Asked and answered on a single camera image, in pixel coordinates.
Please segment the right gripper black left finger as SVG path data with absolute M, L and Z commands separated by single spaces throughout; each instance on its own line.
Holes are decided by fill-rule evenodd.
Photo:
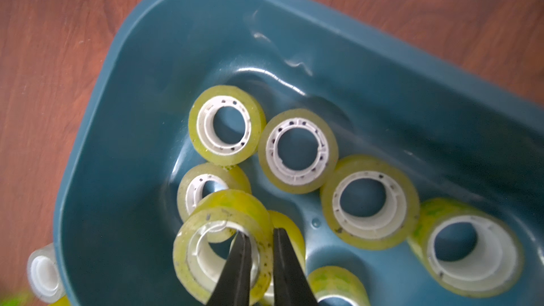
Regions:
M 248 306 L 252 270 L 252 246 L 248 236 L 239 233 L 229 252 L 218 283 L 207 306 Z

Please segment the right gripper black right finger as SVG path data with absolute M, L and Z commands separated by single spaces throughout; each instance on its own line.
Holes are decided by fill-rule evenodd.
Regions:
M 283 228 L 273 230 L 273 289 L 275 306 L 318 306 Z

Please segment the yellow tape roll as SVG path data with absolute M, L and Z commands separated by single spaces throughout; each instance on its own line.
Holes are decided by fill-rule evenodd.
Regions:
M 315 160 L 302 170 L 288 168 L 279 156 L 281 138 L 294 129 L 306 130 L 317 141 Z M 320 116 L 307 109 L 291 109 L 268 122 L 259 140 L 258 155 L 263 172 L 275 187 L 289 194 L 308 194 L 332 175 L 339 147 L 332 129 Z
M 173 263 L 178 280 L 201 303 L 207 303 L 226 260 L 210 246 L 214 230 L 238 230 L 250 239 L 252 270 L 249 304 L 259 302 L 273 278 L 273 224 L 269 211 L 253 195 L 229 189 L 205 197 L 174 240 Z
M 362 282 L 339 266 L 318 268 L 309 274 L 307 280 L 317 302 L 336 298 L 349 305 L 371 304 Z
M 306 273 L 305 240 L 299 227 L 288 216 L 278 211 L 269 210 L 269 215 L 275 228 L 283 228 L 286 230 L 301 269 L 303 270 L 303 273 Z M 259 301 L 259 304 L 266 306 L 274 305 L 273 279 L 271 279 L 269 288 L 263 298 Z
M 245 131 L 240 141 L 229 144 L 217 135 L 213 120 L 220 109 L 233 108 L 242 116 Z M 205 90 L 189 112 L 188 133 L 194 149 L 205 160 L 229 167 L 256 153 L 266 126 L 259 102 L 236 86 L 218 85 Z
M 61 297 L 61 299 L 57 300 L 56 302 L 49 304 L 49 306 L 71 306 L 71 303 L 67 296 L 63 296 Z
M 177 191 L 177 208 L 183 222 L 208 195 L 227 189 L 252 193 L 247 175 L 237 165 L 221 167 L 210 162 L 190 169 L 182 178 Z
M 475 248 L 463 259 L 440 260 L 435 249 L 439 233 L 461 223 L 475 228 Z M 423 202 L 418 224 L 407 242 L 438 284 L 459 296 L 498 296 L 517 283 L 524 269 L 523 246 L 509 226 L 451 198 L 432 198 Z

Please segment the yellow tape roll lowest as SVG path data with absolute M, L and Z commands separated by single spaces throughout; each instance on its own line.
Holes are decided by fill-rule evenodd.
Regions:
M 386 195 L 378 213 L 364 218 L 341 207 L 347 186 L 360 179 L 381 183 Z M 337 162 L 331 177 L 320 188 L 320 200 L 330 229 L 342 241 L 359 249 L 380 251 L 398 246 L 415 230 L 419 219 L 419 195 L 409 177 L 387 162 L 365 154 Z

